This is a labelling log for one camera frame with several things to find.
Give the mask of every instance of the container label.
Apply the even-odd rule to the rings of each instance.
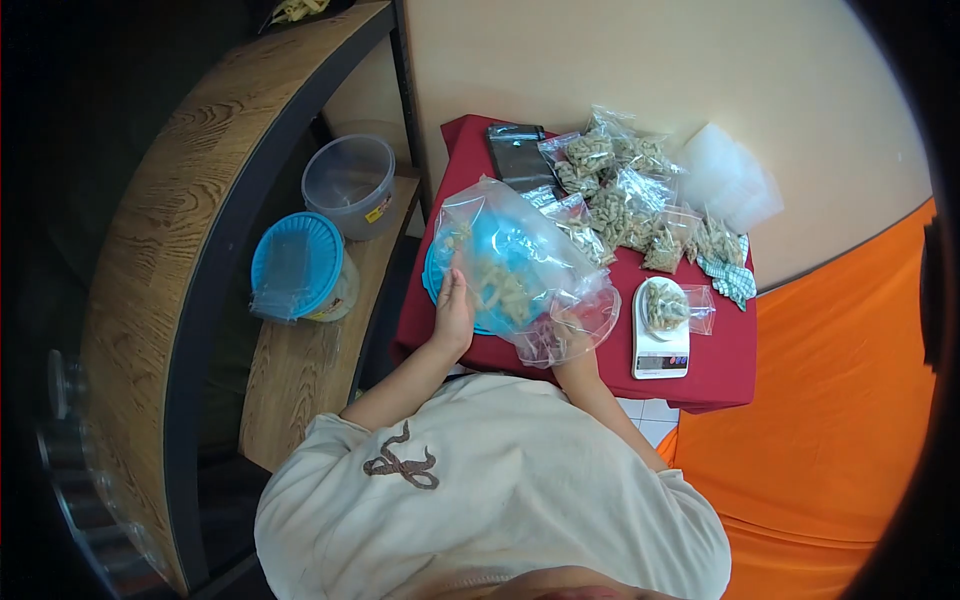
[[[383,216],[383,213],[387,212],[387,208],[390,207],[390,201],[393,199],[392,194],[387,194],[387,197],[383,199],[383,202],[380,203],[377,208],[371,210],[364,215],[364,218],[367,219],[367,223],[373,223],[377,219]]]
[[[335,298],[333,300],[333,303],[330,304],[327,308],[325,308],[324,310],[318,310],[315,313],[309,314],[306,316],[306,318],[310,319],[311,321],[318,321],[323,317],[327,316],[328,314],[332,313],[333,311],[335,311],[343,303],[344,303],[344,300],[342,298]]]

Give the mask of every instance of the cream wall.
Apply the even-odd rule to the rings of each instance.
[[[406,11],[434,192],[447,160],[439,127],[465,113],[566,132],[600,103],[684,139],[712,120],[783,194],[784,212],[752,232],[760,287],[844,252],[930,196],[907,105],[840,0],[407,0]],[[348,97],[379,88],[378,103]],[[389,46],[327,114],[392,122],[402,135]]]

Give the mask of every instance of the black metal shelf frame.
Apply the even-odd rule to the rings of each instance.
[[[394,0],[391,7],[367,21],[314,71],[260,139],[227,194],[190,281],[170,360],[163,423],[163,475],[171,534],[191,593],[204,587],[210,587],[210,590],[222,588],[224,584],[219,580],[211,582],[204,554],[197,489],[197,448],[202,389],[230,274],[250,234],[251,223],[294,144],[344,79],[386,36],[390,36],[393,49],[411,161],[421,172],[420,187],[411,207],[420,202],[424,217],[429,214],[424,194],[430,187],[423,178],[420,125],[406,52],[403,3]],[[404,223],[409,220],[411,212],[409,210],[405,215]],[[365,340],[364,348],[367,345],[368,340]],[[240,562],[243,564],[251,565],[250,557]],[[225,576],[234,578],[245,571],[244,568],[234,568]]]

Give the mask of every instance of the scale display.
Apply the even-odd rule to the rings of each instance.
[[[649,371],[652,369],[686,369],[686,356],[638,356],[634,369]]]

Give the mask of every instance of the wooden board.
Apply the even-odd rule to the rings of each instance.
[[[182,595],[189,590],[166,502],[163,419],[172,347],[198,257],[280,112],[345,40],[389,7],[358,4],[229,52],[157,136],[108,231],[81,349],[99,448],[93,467],[109,474],[120,510],[154,539]]]
[[[400,213],[390,229],[369,242],[348,242],[347,252],[360,272],[360,294],[340,321],[295,325],[264,322],[247,382],[240,453],[269,472],[303,441],[306,425],[320,413],[347,406],[360,347],[387,262],[418,180],[396,178]]]

